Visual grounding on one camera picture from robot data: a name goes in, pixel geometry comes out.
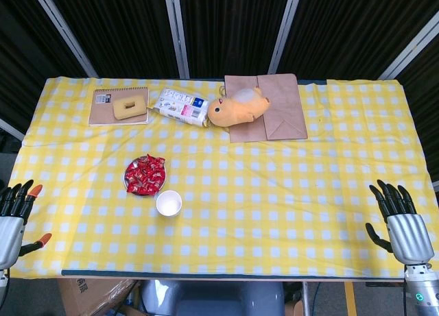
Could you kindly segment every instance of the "stuffed animal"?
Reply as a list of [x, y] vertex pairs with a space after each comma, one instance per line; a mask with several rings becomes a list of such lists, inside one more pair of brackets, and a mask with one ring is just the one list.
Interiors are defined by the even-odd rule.
[[209, 104], [207, 115], [216, 126], [253, 122], [270, 107], [270, 100], [260, 88], [243, 88], [230, 98], [219, 98]]

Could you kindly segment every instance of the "spiral binding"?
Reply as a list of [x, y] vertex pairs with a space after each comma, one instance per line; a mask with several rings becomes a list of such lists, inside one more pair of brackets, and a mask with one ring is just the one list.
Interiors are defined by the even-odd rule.
[[122, 91], [122, 90], [139, 90], [141, 88], [147, 88], [146, 86], [136, 86], [133, 88], [102, 88], [100, 90], [95, 90], [95, 92], [113, 92], [113, 91]]

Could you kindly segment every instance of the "yellow checkered tablecloth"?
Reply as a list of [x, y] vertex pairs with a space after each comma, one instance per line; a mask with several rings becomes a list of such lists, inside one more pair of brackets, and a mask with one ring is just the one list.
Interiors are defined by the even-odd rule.
[[[97, 88], [170, 86], [212, 99], [222, 82], [47, 80], [10, 184], [43, 184], [14, 276], [62, 269], [175, 274], [398, 278], [403, 268], [366, 235], [386, 235], [368, 185], [380, 178], [412, 194], [438, 251], [438, 207], [402, 87], [396, 81], [329, 80], [300, 86], [309, 139], [230, 144], [201, 128], [150, 113], [147, 125], [88, 126]], [[163, 190], [182, 195], [175, 218], [154, 198], [125, 192], [133, 158], [166, 158]]]

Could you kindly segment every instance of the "floor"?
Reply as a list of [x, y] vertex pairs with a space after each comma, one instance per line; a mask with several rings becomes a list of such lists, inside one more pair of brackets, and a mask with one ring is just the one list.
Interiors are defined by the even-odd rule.
[[[0, 180], [9, 181], [15, 154], [0, 153]], [[317, 283], [310, 284], [310, 305]], [[401, 316], [403, 294], [401, 287], [367, 287], [364, 282], [354, 283], [357, 316]], [[323, 282], [318, 289], [312, 316], [348, 316], [344, 284]], [[415, 315], [411, 308], [407, 314]], [[10, 282], [10, 292], [0, 315], [62, 316], [65, 315], [56, 280], [22, 280]]]

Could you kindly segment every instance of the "red candy wrapper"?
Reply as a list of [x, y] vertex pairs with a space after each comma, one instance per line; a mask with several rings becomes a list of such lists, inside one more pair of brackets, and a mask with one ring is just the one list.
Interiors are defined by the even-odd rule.
[[125, 171], [126, 191], [135, 195], [155, 195], [165, 182], [165, 159], [141, 156], [133, 160]]

